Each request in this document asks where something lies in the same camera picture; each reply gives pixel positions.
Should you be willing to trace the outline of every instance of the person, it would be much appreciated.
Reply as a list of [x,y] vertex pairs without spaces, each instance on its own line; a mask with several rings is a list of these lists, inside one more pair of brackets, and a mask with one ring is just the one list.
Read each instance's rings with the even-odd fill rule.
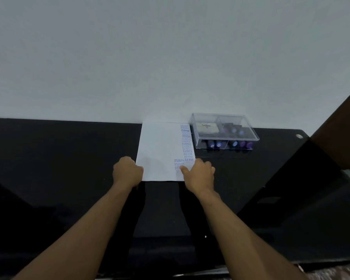
[[[197,158],[191,170],[182,166],[181,171],[210,221],[232,279],[307,279],[224,204],[214,191],[215,168],[210,162]],[[95,279],[121,210],[143,172],[130,157],[122,157],[113,167],[111,189],[13,279]]]

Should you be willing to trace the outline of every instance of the hand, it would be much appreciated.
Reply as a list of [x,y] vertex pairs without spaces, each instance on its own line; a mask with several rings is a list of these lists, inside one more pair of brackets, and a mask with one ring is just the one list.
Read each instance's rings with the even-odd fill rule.
[[185,166],[180,166],[180,170],[184,176],[184,182],[187,189],[195,194],[197,198],[205,191],[214,192],[214,173],[215,168],[211,166],[209,161],[203,162],[197,158],[191,171]]
[[131,157],[122,157],[113,166],[114,184],[131,190],[143,179],[144,168],[137,166]]

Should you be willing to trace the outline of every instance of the white paper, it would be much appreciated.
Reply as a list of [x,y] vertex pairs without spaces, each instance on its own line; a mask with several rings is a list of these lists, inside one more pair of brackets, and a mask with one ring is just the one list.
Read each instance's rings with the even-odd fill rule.
[[194,161],[189,124],[143,123],[136,158],[143,181],[184,181],[179,167],[191,169]]

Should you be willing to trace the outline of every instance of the person's right hand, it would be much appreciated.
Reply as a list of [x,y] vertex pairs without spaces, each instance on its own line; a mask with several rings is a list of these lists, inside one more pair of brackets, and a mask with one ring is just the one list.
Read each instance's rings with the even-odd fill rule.
[[184,176],[184,182],[187,189],[200,198],[200,194],[205,191],[214,192],[214,173],[215,168],[211,166],[209,161],[205,163],[202,159],[197,158],[191,171],[185,166],[180,166],[180,170]]

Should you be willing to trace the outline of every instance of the transparent plastic container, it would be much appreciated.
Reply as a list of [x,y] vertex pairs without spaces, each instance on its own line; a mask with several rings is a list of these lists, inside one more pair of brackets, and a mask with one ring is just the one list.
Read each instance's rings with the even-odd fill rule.
[[197,149],[252,150],[259,140],[244,115],[193,113],[191,126]]

